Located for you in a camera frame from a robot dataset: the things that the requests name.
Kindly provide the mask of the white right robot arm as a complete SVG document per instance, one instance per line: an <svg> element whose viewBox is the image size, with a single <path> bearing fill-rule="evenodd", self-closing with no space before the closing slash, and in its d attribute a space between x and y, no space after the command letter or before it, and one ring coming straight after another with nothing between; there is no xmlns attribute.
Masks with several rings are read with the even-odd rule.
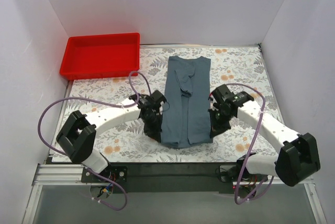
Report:
<svg viewBox="0 0 335 224"><path fill-rule="evenodd" d="M279 122L247 92L233 93L227 85L214 89L209 96L211 131L215 137L231 128L233 117L243 121L261 135L276 151L275 156L247 152L236 161L236 174L269 175L278 177L293 187L321 168L317 141L309 133L304 135Z"/></svg>

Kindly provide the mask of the blue-grey t-shirt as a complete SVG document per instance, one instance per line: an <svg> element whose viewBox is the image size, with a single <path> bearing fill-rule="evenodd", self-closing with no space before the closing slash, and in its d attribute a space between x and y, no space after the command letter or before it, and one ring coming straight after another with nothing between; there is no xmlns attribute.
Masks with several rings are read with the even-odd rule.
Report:
<svg viewBox="0 0 335 224"><path fill-rule="evenodd" d="M210 101L211 60L169 57L161 144L176 149L212 143Z"/></svg>

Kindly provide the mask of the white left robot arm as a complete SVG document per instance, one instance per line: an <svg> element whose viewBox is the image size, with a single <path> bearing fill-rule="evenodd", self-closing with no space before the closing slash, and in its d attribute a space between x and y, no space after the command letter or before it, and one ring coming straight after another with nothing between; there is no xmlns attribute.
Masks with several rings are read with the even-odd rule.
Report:
<svg viewBox="0 0 335 224"><path fill-rule="evenodd" d="M132 95L115 107L93 113L72 112L58 133L56 140L74 164L82 164L93 172L103 175L111 169L107 159L94 149L95 138L123 123L141 119L144 134L161 141L164 95L154 91L151 95Z"/></svg>

